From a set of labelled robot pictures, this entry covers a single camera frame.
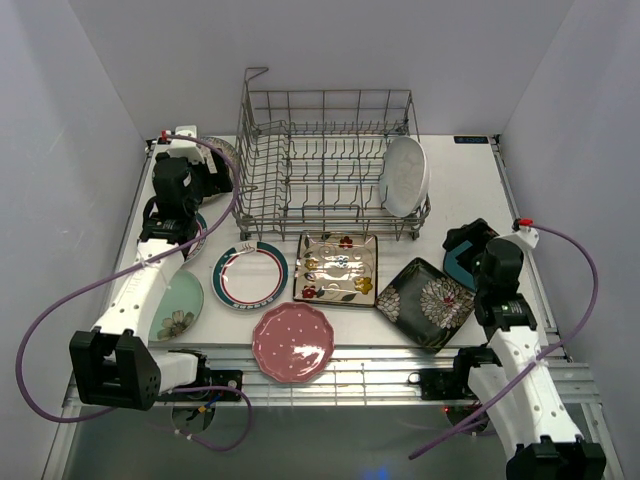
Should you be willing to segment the white oval plate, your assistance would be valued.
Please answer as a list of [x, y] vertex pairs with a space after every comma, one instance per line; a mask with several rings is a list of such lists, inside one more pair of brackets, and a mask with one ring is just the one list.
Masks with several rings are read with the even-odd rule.
[[412, 137], [394, 139], [383, 156], [379, 178], [381, 206], [391, 215], [404, 218], [426, 199], [430, 167], [422, 145]]

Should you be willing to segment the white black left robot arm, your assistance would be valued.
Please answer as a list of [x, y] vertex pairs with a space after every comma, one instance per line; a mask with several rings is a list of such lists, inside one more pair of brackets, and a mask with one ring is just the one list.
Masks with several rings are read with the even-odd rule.
[[212, 376], [199, 366], [197, 355], [153, 355], [148, 343], [171, 279], [192, 245], [205, 237], [197, 221], [203, 200], [233, 189], [224, 159], [219, 154], [213, 159], [215, 165], [209, 167], [199, 147], [157, 155], [154, 194], [144, 209], [134, 269], [92, 329], [76, 332], [69, 344], [84, 403], [148, 410], [158, 396], [176, 387], [194, 400], [210, 392]]

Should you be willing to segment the pink dotted scalloped plate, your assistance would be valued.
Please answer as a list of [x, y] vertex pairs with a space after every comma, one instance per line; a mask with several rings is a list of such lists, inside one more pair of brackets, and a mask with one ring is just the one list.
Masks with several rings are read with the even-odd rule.
[[253, 330], [252, 354], [260, 371], [280, 383], [305, 383], [322, 373], [335, 348], [326, 316], [308, 304], [268, 310]]

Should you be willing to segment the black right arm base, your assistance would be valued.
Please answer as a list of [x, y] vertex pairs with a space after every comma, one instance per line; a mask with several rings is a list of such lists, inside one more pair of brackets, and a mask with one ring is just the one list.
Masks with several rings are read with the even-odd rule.
[[458, 351], [452, 367], [414, 371], [408, 376], [408, 384], [420, 389], [422, 400], [476, 400], [468, 385], [470, 371], [491, 364], [502, 366], [491, 348], [466, 347]]

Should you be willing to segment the dark logo sticker right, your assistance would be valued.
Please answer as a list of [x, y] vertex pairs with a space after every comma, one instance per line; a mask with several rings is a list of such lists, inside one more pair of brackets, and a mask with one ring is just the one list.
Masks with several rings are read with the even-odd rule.
[[467, 145], [481, 145], [481, 144], [489, 144], [489, 138], [486, 136], [464, 136], [464, 135], [454, 135], [453, 140], [456, 144], [467, 144]]

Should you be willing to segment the mint green flower plate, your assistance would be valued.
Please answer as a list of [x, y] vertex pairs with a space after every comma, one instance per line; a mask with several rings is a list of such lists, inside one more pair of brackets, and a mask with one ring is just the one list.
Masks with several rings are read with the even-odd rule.
[[156, 310], [150, 332], [150, 342], [173, 340], [192, 327], [204, 306], [204, 290], [195, 275], [178, 270]]

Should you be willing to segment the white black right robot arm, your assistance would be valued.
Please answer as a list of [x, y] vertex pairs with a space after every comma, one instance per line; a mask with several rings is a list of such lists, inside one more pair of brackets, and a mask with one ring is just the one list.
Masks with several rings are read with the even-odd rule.
[[476, 397], [506, 455], [509, 479], [601, 479], [606, 455], [567, 413], [540, 343], [532, 308], [520, 293], [526, 252], [539, 241], [530, 219], [506, 235], [483, 219], [447, 232], [444, 270], [472, 288], [487, 342], [459, 350], [451, 382]]

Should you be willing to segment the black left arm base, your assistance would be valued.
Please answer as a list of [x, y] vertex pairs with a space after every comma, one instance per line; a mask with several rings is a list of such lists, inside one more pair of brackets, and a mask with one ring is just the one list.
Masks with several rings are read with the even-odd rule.
[[[178, 389], [203, 386], [224, 386], [236, 390], [242, 389], [243, 371], [231, 369], [212, 369], [208, 366], [207, 357], [200, 352], [192, 351], [198, 358], [197, 373], [194, 382], [179, 386]], [[193, 392], [165, 392], [159, 397], [163, 402], [197, 402], [211, 404], [218, 401], [240, 402], [241, 396], [227, 390], [198, 390]]]

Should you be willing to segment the white plate steam logo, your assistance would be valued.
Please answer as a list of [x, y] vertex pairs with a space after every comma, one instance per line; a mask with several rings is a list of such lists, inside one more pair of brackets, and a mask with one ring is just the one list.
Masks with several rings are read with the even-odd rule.
[[244, 241], [220, 256], [211, 285], [224, 305], [248, 311], [273, 303], [284, 292], [288, 277], [288, 263], [278, 248], [263, 241]]

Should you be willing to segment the black floral square plate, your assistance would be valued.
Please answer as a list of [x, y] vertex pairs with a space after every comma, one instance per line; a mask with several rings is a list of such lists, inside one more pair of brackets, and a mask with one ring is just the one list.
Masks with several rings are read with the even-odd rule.
[[474, 311], [474, 295], [416, 257], [378, 294], [375, 307], [403, 335], [436, 354]]

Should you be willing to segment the cream floral square plate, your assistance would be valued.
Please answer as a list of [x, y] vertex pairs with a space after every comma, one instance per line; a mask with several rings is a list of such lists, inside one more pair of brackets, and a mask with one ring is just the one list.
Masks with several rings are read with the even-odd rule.
[[298, 243], [295, 301], [372, 307], [378, 290], [378, 239], [368, 233], [304, 233]]

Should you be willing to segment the speckled brown round plate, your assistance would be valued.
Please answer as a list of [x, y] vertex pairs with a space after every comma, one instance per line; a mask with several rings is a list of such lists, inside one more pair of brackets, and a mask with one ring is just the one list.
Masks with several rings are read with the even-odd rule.
[[218, 154], [222, 152], [236, 168], [239, 167], [240, 156], [230, 142], [219, 137], [204, 137], [203, 140], [215, 147], [214, 152]]

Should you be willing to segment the teal square plate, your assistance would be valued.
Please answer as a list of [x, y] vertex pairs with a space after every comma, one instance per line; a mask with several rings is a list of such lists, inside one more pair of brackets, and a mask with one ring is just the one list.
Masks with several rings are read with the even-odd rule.
[[471, 250], [461, 246], [460, 249], [446, 251], [443, 260], [444, 273], [471, 292], [475, 291], [473, 258]]

